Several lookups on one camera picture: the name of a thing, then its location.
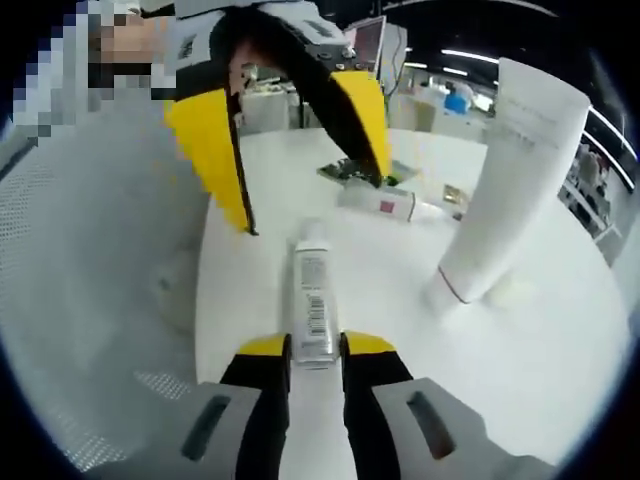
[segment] black slot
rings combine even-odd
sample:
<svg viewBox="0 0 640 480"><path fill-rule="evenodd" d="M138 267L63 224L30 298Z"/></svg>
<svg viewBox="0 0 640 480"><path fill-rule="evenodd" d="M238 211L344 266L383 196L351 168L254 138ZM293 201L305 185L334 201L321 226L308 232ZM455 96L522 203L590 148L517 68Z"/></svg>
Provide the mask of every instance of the black slot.
<svg viewBox="0 0 640 480"><path fill-rule="evenodd" d="M429 451L436 460L453 453L456 446L440 416L422 392L415 392L407 402L409 410L418 422Z"/></svg>
<svg viewBox="0 0 640 480"><path fill-rule="evenodd" d="M183 456L194 462L202 458L211 435L230 401L229 397L222 396L215 396L209 400L182 446Z"/></svg>

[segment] ceiling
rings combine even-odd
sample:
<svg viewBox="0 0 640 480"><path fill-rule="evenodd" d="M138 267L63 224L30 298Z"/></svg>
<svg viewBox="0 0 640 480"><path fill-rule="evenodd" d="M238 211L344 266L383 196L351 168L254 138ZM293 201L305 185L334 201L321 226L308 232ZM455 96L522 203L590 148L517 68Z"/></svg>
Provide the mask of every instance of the ceiling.
<svg viewBox="0 0 640 480"><path fill-rule="evenodd" d="M432 72L443 67L464 70L470 81L494 87L497 65L480 60L443 55L454 49L501 56L526 63L551 73L586 93L596 110L602 113L636 147L635 126L625 108L621 92L625 90L605 67L613 51L602 42L598 50L594 40L606 24L606 10L594 13L584 2L569 0L424 0L400 2L383 0L316 0L320 11L341 27L374 15L381 9L391 23L408 30L413 48L407 61L426 63ZM593 135L624 169L635 176L637 163L619 138L594 115L589 116L587 131Z"/></svg>

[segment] robotic arm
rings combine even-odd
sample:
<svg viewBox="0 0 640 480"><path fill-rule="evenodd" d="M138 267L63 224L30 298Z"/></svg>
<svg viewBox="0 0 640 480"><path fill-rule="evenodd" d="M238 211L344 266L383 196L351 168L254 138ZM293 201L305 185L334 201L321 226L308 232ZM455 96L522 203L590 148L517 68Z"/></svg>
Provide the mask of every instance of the robotic arm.
<svg viewBox="0 0 640 480"><path fill-rule="evenodd" d="M338 27L306 1L178 0L167 123L227 220L256 234L229 104L229 64L249 36L307 99L336 144L379 186L389 174L384 100Z"/></svg>
<svg viewBox="0 0 640 480"><path fill-rule="evenodd" d="M487 438L482 417L428 378L414 379L394 346L360 332L340 340L344 425L359 480L550 480L554 469ZM149 445L102 464L100 480L277 480L289 427L291 338L242 346L220 383L176 404Z"/></svg>

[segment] white tube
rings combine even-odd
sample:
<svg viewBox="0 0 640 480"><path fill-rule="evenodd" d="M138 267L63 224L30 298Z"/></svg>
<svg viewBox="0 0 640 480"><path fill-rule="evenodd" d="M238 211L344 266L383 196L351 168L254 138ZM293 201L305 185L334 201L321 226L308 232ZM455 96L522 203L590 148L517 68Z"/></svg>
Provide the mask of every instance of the white tube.
<svg viewBox="0 0 640 480"><path fill-rule="evenodd" d="M569 171L590 106L585 94L543 71L505 58L499 69L484 167L436 273L460 303L481 298L511 266ZM427 297L437 301L430 288Z"/></svg>
<svg viewBox="0 0 640 480"><path fill-rule="evenodd" d="M338 196L338 205L402 222L429 224L447 217L461 217L465 211L463 195L460 190L445 185L440 197L432 195L424 202L413 192L388 186L374 188L364 180L351 178Z"/></svg>
<svg viewBox="0 0 640 480"><path fill-rule="evenodd" d="M330 245L322 222L308 219L293 259L293 360L328 367L339 355L340 332L329 267Z"/></svg>

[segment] white table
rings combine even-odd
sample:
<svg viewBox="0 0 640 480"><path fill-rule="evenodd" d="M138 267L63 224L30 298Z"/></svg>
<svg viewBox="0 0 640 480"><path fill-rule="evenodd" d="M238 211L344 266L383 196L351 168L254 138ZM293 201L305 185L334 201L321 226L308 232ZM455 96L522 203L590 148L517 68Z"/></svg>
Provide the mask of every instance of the white table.
<svg viewBox="0 0 640 480"><path fill-rule="evenodd" d="M391 131L390 141L393 158L423 170L424 179L407 184L418 192L429 189L425 179L472 190L486 152L426 133ZM502 448L562 461L610 394L629 333L609 268L560 201L517 261L518 276L535 287L529 301L509 311L476 303L437 321L422 289L452 223L408 225L336 208L340 187L315 169L343 155L322 131L249 136L241 148L260 236L233 234L210 205L197 296L199 381L218 381L242 343L286 328L286 239L303 217L322 216L341 327L392 342L415 378L430 377L480 413ZM294 369L290 405L281 478L355 478L339 370Z"/></svg>

